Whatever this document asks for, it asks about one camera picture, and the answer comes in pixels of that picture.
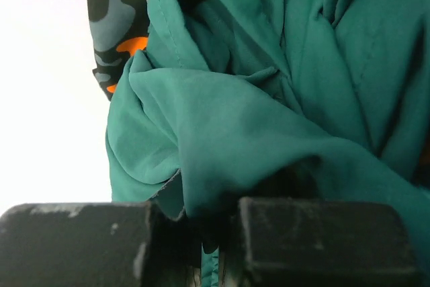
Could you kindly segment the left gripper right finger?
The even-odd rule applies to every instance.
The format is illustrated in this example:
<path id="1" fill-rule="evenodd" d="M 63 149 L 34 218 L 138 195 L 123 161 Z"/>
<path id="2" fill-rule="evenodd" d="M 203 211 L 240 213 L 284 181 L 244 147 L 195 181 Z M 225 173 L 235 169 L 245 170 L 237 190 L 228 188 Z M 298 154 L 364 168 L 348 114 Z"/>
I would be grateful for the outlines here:
<path id="1" fill-rule="evenodd" d="M 223 286 L 422 286 L 397 212 L 369 202 L 243 198 Z"/>

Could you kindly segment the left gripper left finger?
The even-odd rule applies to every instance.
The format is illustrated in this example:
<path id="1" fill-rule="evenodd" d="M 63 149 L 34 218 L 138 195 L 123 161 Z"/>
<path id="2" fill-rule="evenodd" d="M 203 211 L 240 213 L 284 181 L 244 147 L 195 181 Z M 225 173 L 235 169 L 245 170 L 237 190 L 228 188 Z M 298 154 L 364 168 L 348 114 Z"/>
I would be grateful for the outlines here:
<path id="1" fill-rule="evenodd" d="M 2 286 L 199 286 L 179 179 L 147 202 L 20 204 L 1 216 Z"/>

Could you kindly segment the dark teal cloth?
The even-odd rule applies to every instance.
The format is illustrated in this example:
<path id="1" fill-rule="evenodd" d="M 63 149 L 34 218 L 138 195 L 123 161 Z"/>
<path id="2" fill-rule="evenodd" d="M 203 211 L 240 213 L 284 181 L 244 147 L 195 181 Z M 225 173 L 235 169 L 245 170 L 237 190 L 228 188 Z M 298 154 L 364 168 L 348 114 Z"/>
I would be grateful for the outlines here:
<path id="1" fill-rule="evenodd" d="M 217 214 L 287 178 L 380 202 L 429 272 L 429 0 L 148 0 L 106 130 L 112 198 L 217 237 Z"/>

